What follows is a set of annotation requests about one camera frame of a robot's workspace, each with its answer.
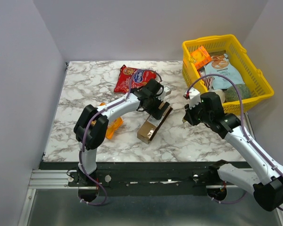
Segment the brown cardboard express box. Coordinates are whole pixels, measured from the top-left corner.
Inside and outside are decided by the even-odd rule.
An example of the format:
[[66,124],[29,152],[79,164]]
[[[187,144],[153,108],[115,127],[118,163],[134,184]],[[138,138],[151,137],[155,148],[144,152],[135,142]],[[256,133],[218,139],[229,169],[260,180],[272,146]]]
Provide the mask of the brown cardboard express box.
[[138,130],[137,138],[142,142],[149,144],[153,140],[153,138],[155,137],[155,135],[157,134],[163,123],[166,121],[169,114],[159,120],[154,119],[150,115]]

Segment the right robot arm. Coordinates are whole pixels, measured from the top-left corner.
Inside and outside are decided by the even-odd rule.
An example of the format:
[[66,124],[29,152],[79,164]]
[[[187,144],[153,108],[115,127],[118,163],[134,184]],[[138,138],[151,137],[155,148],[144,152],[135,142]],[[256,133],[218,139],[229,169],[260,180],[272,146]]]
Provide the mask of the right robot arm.
[[214,185],[221,181],[232,183],[252,194],[266,211],[283,204],[283,166],[274,160],[248,133],[242,122],[232,113],[225,114],[220,97],[215,92],[201,94],[189,90],[184,97],[184,121],[192,126],[204,123],[231,144],[254,170],[247,173],[231,163],[220,160],[209,167],[207,178]]

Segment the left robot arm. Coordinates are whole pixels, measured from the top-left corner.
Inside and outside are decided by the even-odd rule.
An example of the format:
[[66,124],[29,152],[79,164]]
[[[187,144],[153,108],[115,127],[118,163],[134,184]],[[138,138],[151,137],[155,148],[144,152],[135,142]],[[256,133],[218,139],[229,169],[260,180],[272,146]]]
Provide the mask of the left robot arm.
[[78,172],[83,185],[97,182],[94,174],[97,148],[105,139],[108,125],[127,113],[139,110],[148,113],[155,123],[163,122],[172,110],[170,104],[164,101],[170,93],[169,87],[151,79],[140,88],[130,88],[123,97],[109,104],[84,108],[74,127],[75,138],[81,145]]

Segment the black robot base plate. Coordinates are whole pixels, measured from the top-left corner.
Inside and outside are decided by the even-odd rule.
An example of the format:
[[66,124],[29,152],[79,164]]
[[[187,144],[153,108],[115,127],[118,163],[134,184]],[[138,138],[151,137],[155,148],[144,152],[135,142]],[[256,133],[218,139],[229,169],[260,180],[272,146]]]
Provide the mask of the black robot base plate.
[[92,182],[77,162],[41,162],[40,170],[66,170],[66,186],[92,201],[97,196],[212,195],[223,200],[236,186],[220,180],[214,162],[98,162]]

